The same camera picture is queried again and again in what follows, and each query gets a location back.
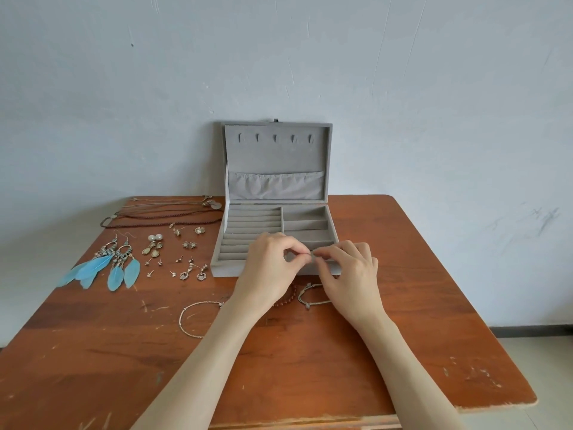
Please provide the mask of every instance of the open jewelry box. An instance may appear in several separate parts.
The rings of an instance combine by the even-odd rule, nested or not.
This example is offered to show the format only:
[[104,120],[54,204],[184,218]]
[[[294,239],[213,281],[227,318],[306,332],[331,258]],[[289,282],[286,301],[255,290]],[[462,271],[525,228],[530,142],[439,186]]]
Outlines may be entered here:
[[[332,124],[229,122],[222,129],[225,213],[213,276],[239,276],[249,244],[265,231],[291,235],[310,250],[338,242],[326,204]],[[298,274],[318,274],[316,265]]]

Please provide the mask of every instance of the hand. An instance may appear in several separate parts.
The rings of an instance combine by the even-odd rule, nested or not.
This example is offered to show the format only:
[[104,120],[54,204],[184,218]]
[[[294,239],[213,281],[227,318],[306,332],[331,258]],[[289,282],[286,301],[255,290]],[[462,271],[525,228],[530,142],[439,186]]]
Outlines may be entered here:
[[[342,241],[314,251],[320,280],[334,307],[356,329],[385,316],[376,273],[378,260],[366,243]],[[335,279],[325,260],[332,258],[342,267]]]
[[[285,251],[297,256],[287,262]],[[249,247],[232,299],[260,318],[284,295],[298,271],[311,262],[311,251],[296,238],[264,232]]]

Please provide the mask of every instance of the person's left hand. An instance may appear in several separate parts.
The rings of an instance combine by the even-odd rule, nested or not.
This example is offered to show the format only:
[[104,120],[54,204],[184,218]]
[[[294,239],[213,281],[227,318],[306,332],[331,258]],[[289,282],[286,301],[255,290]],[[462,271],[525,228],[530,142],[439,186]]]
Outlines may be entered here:
[[[287,262],[285,251],[297,256]],[[264,232],[249,247],[231,299],[260,318],[283,296],[298,271],[311,262],[311,251],[296,238]]]

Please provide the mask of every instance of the tile floor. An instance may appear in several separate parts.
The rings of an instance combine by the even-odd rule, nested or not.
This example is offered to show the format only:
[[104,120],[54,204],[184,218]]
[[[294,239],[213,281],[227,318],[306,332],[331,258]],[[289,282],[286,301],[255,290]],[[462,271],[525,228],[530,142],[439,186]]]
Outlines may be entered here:
[[471,430],[573,429],[573,337],[500,340],[537,394],[526,409],[466,414]]

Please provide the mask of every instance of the jewelry box lid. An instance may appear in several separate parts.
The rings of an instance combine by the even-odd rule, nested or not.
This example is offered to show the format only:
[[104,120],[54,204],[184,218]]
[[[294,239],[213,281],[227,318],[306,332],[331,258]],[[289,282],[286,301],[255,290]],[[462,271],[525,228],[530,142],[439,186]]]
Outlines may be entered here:
[[225,122],[231,203],[326,203],[332,124]]

